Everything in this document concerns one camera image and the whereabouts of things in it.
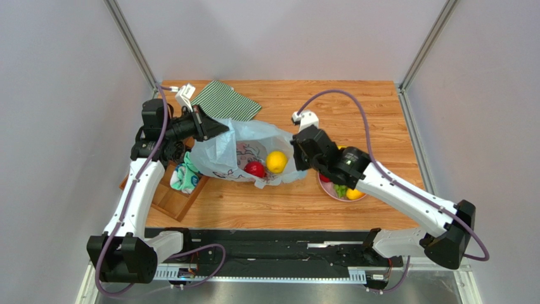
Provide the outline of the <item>light blue plastic bag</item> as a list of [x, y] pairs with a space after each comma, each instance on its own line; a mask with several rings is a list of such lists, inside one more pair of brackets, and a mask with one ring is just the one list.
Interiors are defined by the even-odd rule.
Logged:
[[[250, 182], [259, 189], [306, 177], [306, 171], [296, 170], [291, 133], [258, 120], [241, 122], [218, 118], [217, 121], [229, 130], [207, 141], [197, 141], [191, 149], [190, 160], [201, 174], [225, 181]], [[244, 171], [249, 162], [265, 165], [267, 155], [273, 151], [283, 152], [287, 157], [284, 171], [279, 174], [267, 171], [264, 178]]]

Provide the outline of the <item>red peach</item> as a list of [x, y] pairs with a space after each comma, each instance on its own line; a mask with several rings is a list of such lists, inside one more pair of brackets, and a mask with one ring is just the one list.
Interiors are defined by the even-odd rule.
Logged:
[[325, 182], [325, 183], [331, 182], [331, 180], [328, 177], [324, 176], [321, 173], [319, 173], [319, 179], [321, 182]]

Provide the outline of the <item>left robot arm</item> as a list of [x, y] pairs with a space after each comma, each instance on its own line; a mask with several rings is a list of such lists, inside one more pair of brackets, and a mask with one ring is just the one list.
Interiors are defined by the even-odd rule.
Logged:
[[116, 210], [102, 234], [90, 236], [87, 253], [95, 280], [127, 284], [152, 282], [160, 263], [183, 249], [184, 230], [165, 230], [145, 240], [145, 223], [159, 182], [171, 162], [179, 161], [184, 140], [213, 139], [229, 127], [200, 106], [183, 107], [180, 117], [164, 99], [143, 103], [143, 124], [131, 148], [129, 171]]

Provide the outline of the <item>yellow lemon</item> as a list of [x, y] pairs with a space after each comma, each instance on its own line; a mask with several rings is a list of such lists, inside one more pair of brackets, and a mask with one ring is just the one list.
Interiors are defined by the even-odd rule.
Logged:
[[272, 151], [266, 158], [266, 168], [273, 174], [281, 174], [287, 163], [288, 157], [282, 151]]

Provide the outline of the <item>red apple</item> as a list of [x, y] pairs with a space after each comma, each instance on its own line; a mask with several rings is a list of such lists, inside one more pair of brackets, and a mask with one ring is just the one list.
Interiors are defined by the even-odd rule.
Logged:
[[266, 169], [265, 166], [259, 162], [259, 161], [250, 161], [248, 162], [243, 170], [253, 176], [256, 176], [258, 178], [265, 178], [266, 177]]

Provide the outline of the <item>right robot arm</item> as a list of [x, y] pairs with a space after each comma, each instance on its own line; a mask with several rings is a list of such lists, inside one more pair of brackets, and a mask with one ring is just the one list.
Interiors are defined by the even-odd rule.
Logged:
[[340, 186], [377, 198], [413, 219], [418, 227], [399, 231], [372, 229], [365, 241], [382, 257], [426, 256], [456, 270], [472, 238], [476, 207], [438, 198], [396, 176], [358, 148], [338, 148], [325, 131], [311, 125], [290, 141], [296, 168], [312, 168]]

